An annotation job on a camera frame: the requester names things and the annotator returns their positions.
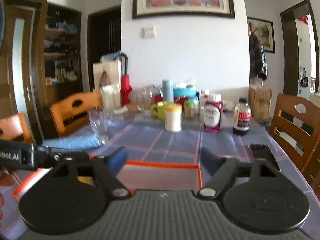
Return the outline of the wooden chair near left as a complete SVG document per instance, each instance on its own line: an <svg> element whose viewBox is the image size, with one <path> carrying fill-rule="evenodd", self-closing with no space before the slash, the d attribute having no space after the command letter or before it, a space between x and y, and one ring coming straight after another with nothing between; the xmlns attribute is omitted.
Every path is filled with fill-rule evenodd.
<svg viewBox="0 0 320 240"><path fill-rule="evenodd" d="M34 142L24 113L17 113L6 118L1 118L0 129L1 140L22 143Z"/></svg>

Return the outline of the wooden chair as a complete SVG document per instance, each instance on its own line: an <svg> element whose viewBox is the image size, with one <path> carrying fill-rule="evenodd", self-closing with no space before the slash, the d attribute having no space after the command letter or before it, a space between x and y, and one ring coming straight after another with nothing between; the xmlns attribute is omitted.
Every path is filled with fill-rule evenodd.
<svg viewBox="0 0 320 240"><path fill-rule="evenodd" d="M59 137L66 137L89 123L87 111L102 109L101 93L75 93L51 105L50 112Z"/></svg>
<svg viewBox="0 0 320 240"><path fill-rule="evenodd" d="M303 97L278 94L269 135L319 196L319 107Z"/></svg>
<svg viewBox="0 0 320 240"><path fill-rule="evenodd" d="M6 118L1 118L0 129L1 140L22 143L34 142L24 113L17 113Z"/></svg>

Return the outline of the orange cardboard box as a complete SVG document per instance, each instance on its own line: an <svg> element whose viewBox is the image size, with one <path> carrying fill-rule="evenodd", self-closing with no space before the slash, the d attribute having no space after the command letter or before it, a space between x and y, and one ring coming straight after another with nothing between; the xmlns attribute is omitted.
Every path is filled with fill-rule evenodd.
<svg viewBox="0 0 320 240"><path fill-rule="evenodd" d="M50 170L31 173L12 193L18 203L32 186L40 182ZM156 163L127 160L116 178L135 194L136 190L198 190L202 187L199 164Z"/></svg>

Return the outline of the dark bottle red label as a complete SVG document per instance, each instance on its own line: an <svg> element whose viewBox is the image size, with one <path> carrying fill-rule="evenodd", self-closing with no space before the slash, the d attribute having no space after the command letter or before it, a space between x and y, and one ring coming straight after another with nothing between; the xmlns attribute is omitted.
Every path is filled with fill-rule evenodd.
<svg viewBox="0 0 320 240"><path fill-rule="evenodd" d="M248 98L239 98L239 103L234 108L233 133L246 135L251 121L251 108Z"/></svg>

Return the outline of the clear glass cup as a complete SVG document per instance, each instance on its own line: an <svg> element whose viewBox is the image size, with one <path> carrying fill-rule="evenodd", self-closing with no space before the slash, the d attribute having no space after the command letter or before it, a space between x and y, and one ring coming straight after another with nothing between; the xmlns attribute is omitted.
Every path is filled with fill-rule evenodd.
<svg viewBox="0 0 320 240"><path fill-rule="evenodd" d="M108 116L107 113L98 108L88 110L89 122L93 132L98 136L99 142L102 145L109 144L108 129Z"/></svg>

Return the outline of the purple supplement bottle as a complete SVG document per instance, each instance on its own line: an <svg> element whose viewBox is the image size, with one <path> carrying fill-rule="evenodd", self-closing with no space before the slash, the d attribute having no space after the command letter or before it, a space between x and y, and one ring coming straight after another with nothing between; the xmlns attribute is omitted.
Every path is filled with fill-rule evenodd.
<svg viewBox="0 0 320 240"><path fill-rule="evenodd" d="M223 103L220 94L209 94L204 103L203 128L205 132L221 131Z"/></svg>

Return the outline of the small jar green lid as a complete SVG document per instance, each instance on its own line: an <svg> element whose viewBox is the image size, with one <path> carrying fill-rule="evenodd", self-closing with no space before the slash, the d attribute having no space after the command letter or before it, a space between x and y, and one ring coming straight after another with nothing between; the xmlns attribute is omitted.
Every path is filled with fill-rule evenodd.
<svg viewBox="0 0 320 240"><path fill-rule="evenodd" d="M195 103L192 100L187 100L184 102L184 114L186 118L194 117L194 107Z"/></svg>

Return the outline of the white jar yellow lid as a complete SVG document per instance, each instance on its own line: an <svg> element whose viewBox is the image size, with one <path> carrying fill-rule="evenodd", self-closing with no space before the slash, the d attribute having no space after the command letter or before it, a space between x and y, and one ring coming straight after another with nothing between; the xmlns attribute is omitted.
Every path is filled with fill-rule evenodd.
<svg viewBox="0 0 320 240"><path fill-rule="evenodd" d="M164 106L165 129L169 132L180 132L182 129L182 106L169 103Z"/></svg>

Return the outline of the wooden chair far left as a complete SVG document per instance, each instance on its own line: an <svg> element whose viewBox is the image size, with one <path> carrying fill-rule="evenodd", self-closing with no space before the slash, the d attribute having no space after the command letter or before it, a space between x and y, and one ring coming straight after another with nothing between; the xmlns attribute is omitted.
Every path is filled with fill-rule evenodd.
<svg viewBox="0 0 320 240"><path fill-rule="evenodd" d="M59 137L66 137L89 123L87 111L102 109L101 93L75 93L51 105L50 112Z"/></svg>

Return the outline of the brown cardboard box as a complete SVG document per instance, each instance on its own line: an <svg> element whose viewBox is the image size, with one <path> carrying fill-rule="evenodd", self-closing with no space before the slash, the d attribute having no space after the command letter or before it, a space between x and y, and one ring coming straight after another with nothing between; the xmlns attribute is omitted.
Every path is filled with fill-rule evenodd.
<svg viewBox="0 0 320 240"><path fill-rule="evenodd" d="M272 90L264 86L249 87L249 106L252 117L257 120L265 120L270 117Z"/></svg>

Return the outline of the teal food container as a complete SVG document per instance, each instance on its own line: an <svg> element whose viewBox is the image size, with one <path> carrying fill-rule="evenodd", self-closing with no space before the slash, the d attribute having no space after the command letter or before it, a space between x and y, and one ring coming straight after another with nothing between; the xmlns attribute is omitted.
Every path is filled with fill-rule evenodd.
<svg viewBox="0 0 320 240"><path fill-rule="evenodd" d="M193 98L196 96L197 90L193 88L174 88L174 97Z"/></svg>

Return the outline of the wooden chair far right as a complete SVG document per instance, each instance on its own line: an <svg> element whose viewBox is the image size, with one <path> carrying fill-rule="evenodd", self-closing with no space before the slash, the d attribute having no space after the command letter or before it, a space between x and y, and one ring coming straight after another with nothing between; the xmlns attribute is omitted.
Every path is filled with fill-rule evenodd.
<svg viewBox="0 0 320 240"><path fill-rule="evenodd" d="M303 97L278 94L269 135L319 196L319 107Z"/></svg>

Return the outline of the yellow-green mug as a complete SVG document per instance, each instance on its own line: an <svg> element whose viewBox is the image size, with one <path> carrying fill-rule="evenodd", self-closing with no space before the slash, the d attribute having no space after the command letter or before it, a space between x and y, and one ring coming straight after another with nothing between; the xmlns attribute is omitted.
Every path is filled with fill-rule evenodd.
<svg viewBox="0 0 320 240"><path fill-rule="evenodd" d="M150 113L152 116L154 116L160 120L165 120L164 107L166 105L171 105L171 104L172 104L172 102L167 102L167 101L157 102L150 107Z"/></svg>

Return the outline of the clear glass jar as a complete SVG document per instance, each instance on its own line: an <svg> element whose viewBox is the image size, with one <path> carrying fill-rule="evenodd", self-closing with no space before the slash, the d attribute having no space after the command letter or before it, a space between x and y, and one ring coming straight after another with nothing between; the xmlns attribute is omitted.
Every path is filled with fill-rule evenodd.
<svg viewBox="0 0 320 240"><path fill-rule="evenodd" d="M146 87L136 95L136 105L140 112L148 111L153 104L153 90L154 87Z"/></svg>

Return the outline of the red umbrella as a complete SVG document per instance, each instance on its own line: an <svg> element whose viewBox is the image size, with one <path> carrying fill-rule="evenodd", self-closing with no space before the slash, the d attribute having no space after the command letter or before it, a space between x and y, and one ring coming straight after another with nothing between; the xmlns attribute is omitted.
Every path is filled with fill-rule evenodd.
<svg viewBox="0 0 320 240"><path fill-rule="evenodd" d="M128 75L128 57L125 53L122 53L121 56L121 104L125 106L130 103L129 94L132 91L130 85L130 78Z"/></svg>

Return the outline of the light blue tumbler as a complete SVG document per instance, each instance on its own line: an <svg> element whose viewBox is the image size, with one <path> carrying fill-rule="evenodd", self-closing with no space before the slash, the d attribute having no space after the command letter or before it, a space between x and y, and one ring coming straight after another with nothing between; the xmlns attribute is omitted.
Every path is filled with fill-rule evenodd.
<svg viewBox="0 0 320 240"><path fill-rule="evenodd" d="M167 102L174 101L174 88L171 80L169 79L162 80L162 93L163 93L163 101L167 101Z"/></svg>

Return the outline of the white paper bag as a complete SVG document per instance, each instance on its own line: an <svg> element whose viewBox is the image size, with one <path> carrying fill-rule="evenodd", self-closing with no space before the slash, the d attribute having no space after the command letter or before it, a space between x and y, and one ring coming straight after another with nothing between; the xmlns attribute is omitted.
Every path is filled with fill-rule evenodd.
<svg viewBox="0 0 320 240"><path fill-rule="evenodd" d="M121 107L121 62L103 61L93 64L94 90L101 92L105 111Z"/></svg>

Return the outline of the dark wooden shelf cabinet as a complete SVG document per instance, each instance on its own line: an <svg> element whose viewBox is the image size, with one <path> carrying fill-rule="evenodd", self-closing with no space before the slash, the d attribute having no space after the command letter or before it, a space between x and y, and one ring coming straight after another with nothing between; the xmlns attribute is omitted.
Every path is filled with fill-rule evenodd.
<svg viewBox="0 0 320 240"><path fill-rule="evenodd" d="M83 91L80 30L78 10L47 1L36 9L32 87L40 140L57 137L51 105Z"/></svg>

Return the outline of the black jacket hanging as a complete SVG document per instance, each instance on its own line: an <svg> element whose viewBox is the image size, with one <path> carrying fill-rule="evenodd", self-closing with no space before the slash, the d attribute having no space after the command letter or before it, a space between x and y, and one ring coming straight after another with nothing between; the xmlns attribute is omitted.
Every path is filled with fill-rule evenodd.
<svg viewBox="0 0 320 240"><path fill-rule="evenodd" d="M257 77L263 81L267 80L267 60L264 48L254 33L249 35L249 63L250 79Z"/></svg>

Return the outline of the black handbag hanging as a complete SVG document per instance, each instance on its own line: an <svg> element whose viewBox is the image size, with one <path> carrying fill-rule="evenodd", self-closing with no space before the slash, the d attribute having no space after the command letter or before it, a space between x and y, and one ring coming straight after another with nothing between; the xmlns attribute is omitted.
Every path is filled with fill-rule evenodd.
<svg viewBox="0 0 320 240"><path fill-rule="evenodd" d="M300 78L300 86L302 88L307 88L309 85L309 80L306 74L306 69L303 67L302 68L302 74L301 74L301 78Z"/></svg>

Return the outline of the small framed landscape picture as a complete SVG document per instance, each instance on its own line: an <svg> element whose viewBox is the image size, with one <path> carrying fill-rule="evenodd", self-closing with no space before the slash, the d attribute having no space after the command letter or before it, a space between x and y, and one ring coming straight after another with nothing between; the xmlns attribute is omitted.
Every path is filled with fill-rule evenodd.
<svg viewBox="0 0 320 240"><path fill-rule="evenodd" d="M264 51L275 53L274 26L273 22L259 18L247 18L249 29L262 43Z"/></svg>

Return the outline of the white wall switch panel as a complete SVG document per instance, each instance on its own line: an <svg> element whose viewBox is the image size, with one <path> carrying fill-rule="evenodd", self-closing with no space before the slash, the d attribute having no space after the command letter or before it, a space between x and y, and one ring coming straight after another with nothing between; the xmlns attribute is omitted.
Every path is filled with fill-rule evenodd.
<svg viewBox="0 0 320 240"><path fill-rule="evenodd" d="M155 26L153 27L143 27L142 28L142 37L151 39L151 38L156 38L156 28Z"/></svg>

